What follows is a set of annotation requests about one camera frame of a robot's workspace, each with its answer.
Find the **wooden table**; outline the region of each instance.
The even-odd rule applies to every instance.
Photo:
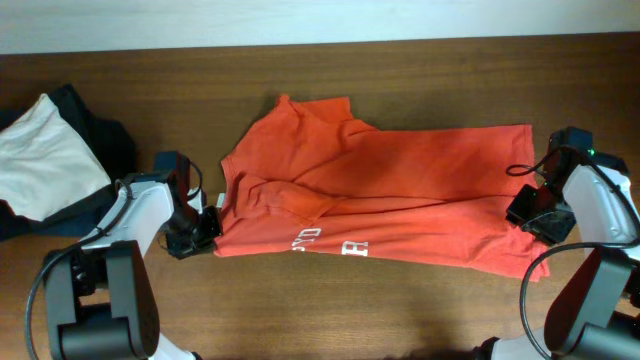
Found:
[[[538,157],[553,131],[586,128],[598,150],[627,161],[640,198],[640,34],[0,57],[2,107],[67,82],[126,126],[141,170],[177,149],[204,170],[210,195],[225,190],[220,159],[288,93],[349,96],[382,129],[532,123]],[[73,241],[0,244],[0,358],[26,358],[27,289],[43,255]],[[530,291],[533,325],[582,259],[551,260],[552,277]],[[156,245],[145,262],[162,331],[205,359],[441,359],[522,333],[519,281],[468,269],[304,253],[177,261]],[[46,358],[41,299],[34,331]]]

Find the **black cable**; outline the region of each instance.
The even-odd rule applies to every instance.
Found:
[[[198,193],[202,190],[202,171],[200,171],[200,168],[198,167],[198,165],[194,164],[193,162],[191,162],[191,166],[193,166],[193,168],[196,169],[196,172],[198,173],[199,181],[198,181],[198,189],[193,194],[187,196],[187,200],[194,199],[196,196],[198,196]]]
[[[514,173],[511,171],[512,169],[525,169],[526,171]],[[514,165],[510,165],[507,168],[507,175],[509,176],[524,176],[527,174],[531,174],[532,172],[535,172],[536,174],[542,176],[545,180],[548,180],[546,173],[538,170],[537,168],[534,169],[533,166],[524,165],[524,164],[514,164]]]
[[[547,160],[549,160],[549,158],[551,158],[551,156],[553,154],[555,154],[557,151],[560,151],[560,149],[567,149],[567,150],[576,152],[577,154],[582,156],[583,162],[593,169],[593,171],[607,184],[607,186],[609,187],[611,192],[613,192],[616,195],[616,197],[618,198],[618,200],[622,203],[622,206],[625,208],[625,210],[627,211],[627,214],[629,215],[629,217],[631,218],[631,221],[633,222],[633,226],[634,226],[634,228],[636,230],[636,236],[638,234],[640,234],[640,219],[638,219],[638,217],[636,216],[636,213],[634,211],[633,206],[631,205],[631,203],[629,202],[627,197],[624,196],[624,194],[620,190],[620,187],[618,185],[614,184],[613,181],[598,167],[598,165],[596,163],[594,163],[593,160],[591,160],[591,158],[589,158],[583,152],[581,152],[580,150],[578,150],[578,149],[576,149],[576,148],[574,148],[572,146],[561,145],[561,146],[555,148],[554,150],[549,152],[547,155],[545,155],[542,158],[542,160],[540,160],[540,162],[538,162],[536,165],[532,166],[531,168],[529,168],[525,172],[510,173],[509,171],[507,171],[507,174],[509,174],[511,176],[524,176],[524,175],[530,174],[530,173],[536,171]],[[633,241],[627,242],[627,243],[586,242],[586,243],[560,245],[560,246],[556,246],[556,247],[551,248],[551,249],[547,250],[546,252],[542,253],[540,256],[538,256],[531,263],[531,265],[529,265],[529,268],[527,268],[527,271],[525,272],[524,278],[522,279],[522,284],[520,285],[520,301],[519,301],[519,305],[520,305],[520,320],[522,322],[522,326],[524,328],[525,334],[527,335],[527,338],[529,338],[529,341],[531,342],[531,345],[533,345],[533,347],[540,354],[540,356],[542,356],[542,358],[544,358],[545,360],[552,360],[552,358],[549,355],[547,355],[547,353],[544,351],[542,346],[540,346],[538,341],[533,336],[533,332],[531,331],[531,327],[529,326],[529,320],[527,319],[527,311],[526,311],[527,288],[528,288],[528,285],[529,285],[529,281],[530,281],[531,275],[533,274],[533,271],[536,269],[536,267],[538,267],[538,265],[540,265],[545,259],[549,258],[550,256],[558,254],[558,253],[563,252],[563,251],[574,250],[574,249],[588,249],[588,248],[593,248],[593,249],[595,249],[595,248],[609,248],[609,249],[621,249],[621,250],[623,250],[623,249],[629,249],[629,248],[638,246],[638,244],[640,244],[640,238],[639,237],[636,237]]]
[[[538,161],[537,164],[533,165],[533,166],[529,166],[529,165],[523,165],[523,164],[515,164],[515,165],[511,165],[509,167],[507,167],[507,175],[509,176],[525,176],[528,174],[531,174],[532,172],[536,172],[538,174],[540,174],[542,177],[546,178],[546,174],[542,173],[542,172],[538,172],[538,168],[540,168],[542,165],[544,165],[547,161],[549,161],[549,159],[558,151],[560,151],[561,148],[563,148],[565,145],[561,145],[556,147],[555,149],[551,150],[550,152],[547,153],[547,155],[545,155],[540,161]],[[525,168],[525,171],[521,171],[521,172],[512,172],[511,169],[515,169],[515,168]]]
[[[26,339],[26,343],[27,343],[27,351],[29,352],[29,356],[31,357],[32,360],[38,360],[38,354],[36,353],[36,349],[35,349],[35,346],[33,344],[33,334],[32,334],[32,331],[31,331],[31,317],[32,317],[32,312],[33,312],[33,302],[35,300],[36,293],[38,292],[38,287],[40,287],[40,284],[44,280],[45,276],[47,276],[49,271],[51,271],[51,269],[57,263],[59,263],[62,259],[64,259],[66,256],[68,256],[69,254],[71,254],[75,250],[78,250],[78,249],[82,248],[84,245],[87,245],[87,244],[90,244],[92,242],[95,242],[95,241],[99,240],[100,238],[102,238],[105,234],[108,234],[109,231],[111,231],[111,229],[113,229],[113,227],[116,226],[116,224],[122,219],[122,217],[124,216],[125,212],[129,208],[129,205],[131,205],[131,202],[133,201],[133,193],[131,192],[131,187],[129,186],[129,184],[124,184],[120,180],[116,180],[116,185],[124,186],[124,188],[127,191],[127,198],[126,198],[126,201],[125,201],[124,205],[122,206],[120,211],[118,211],[118,213],[113,218],[113,220],[107,226],[105,226],[102,229],[96,227],[96,231],[98,232],[97,234],[95,234],[95,235],[93,235],[91,237],[88,237],[88,238],[86,238],[84,240],[80,240],[77,243],[62,249],[59,253],[57,253],[55,256],[53,256],[53,258],[51,258],[42,267],[42,269],[40,270],[40,272],[36,276],[35,280],[33,281],[33,285],[31,285],[31,290],[29,291],[29,297],[27,297],[27,309],[26,309],[25,317],[24,317],[24,327],[25,327],[25,339]]]

